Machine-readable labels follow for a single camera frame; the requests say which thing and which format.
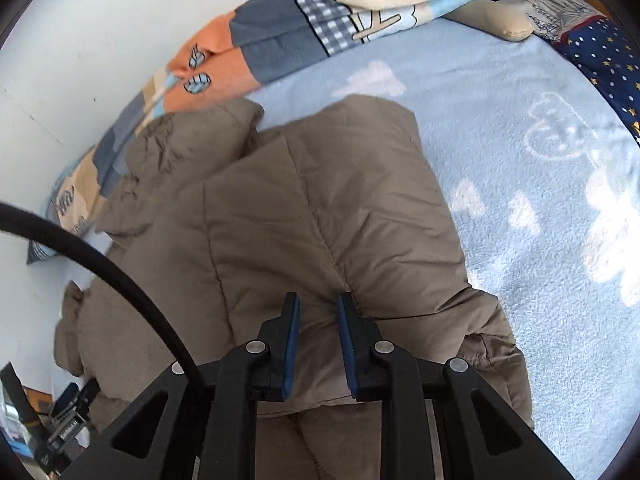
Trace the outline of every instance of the silver screw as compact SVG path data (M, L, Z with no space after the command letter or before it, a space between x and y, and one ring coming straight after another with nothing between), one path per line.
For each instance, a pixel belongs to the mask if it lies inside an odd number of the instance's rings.
M455 359L449 361L449 368L451 368L454 372L462 373L466 372L466 370L469 368L469 365L464 359L456 357Z
M182 375L184 373L184 370L178 361L171 365L171 371L176 375Z
M394 351L394 344L391 341L378 341L373 348L381 354L391 354Z
M249 354L259 354L260 352L264 352L265 348L267 348L267 345L262 341L249 341L246 344L246 351L249 352Z

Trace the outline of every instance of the black cable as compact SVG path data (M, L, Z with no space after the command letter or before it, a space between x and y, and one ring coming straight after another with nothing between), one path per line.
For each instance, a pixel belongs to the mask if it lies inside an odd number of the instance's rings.
M87 268L111 285L151 325L178 361L189 382L204 393L204 380L184 343L144 291L116 264L63 228L33 213L0 202L0 231L47 246Z

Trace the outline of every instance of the white wall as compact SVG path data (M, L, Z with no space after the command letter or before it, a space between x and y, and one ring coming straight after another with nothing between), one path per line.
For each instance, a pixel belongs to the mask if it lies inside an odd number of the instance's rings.
M0 200L39 211L58 173L211 18L245 0L34 0L0 50ZM0 365L50 391L52 330L70 270L24 265L0 234Z

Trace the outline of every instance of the orange fabric patch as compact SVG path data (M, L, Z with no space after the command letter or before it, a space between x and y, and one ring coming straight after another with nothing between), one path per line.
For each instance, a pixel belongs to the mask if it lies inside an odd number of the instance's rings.
M164 96L164 111L196 110L260 88L239 48L207 59Z
M229 23L235 15L236 12L232 10L228 14L211 20L182 46L180 52L168 63L167 68L180 78L187 77L193 71L189 66L189 61L194 47L197 47L206 56L222 54L233 49Z

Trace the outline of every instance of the colorful blanket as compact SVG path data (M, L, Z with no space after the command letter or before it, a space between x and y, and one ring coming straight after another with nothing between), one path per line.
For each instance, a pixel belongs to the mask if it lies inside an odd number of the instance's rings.
M472 0L250 0L215 18L159 70L102 140L60 179L46 218L84 234L127 173L124 154L165 113L208 107ZM31 244L28 262L51 255Z

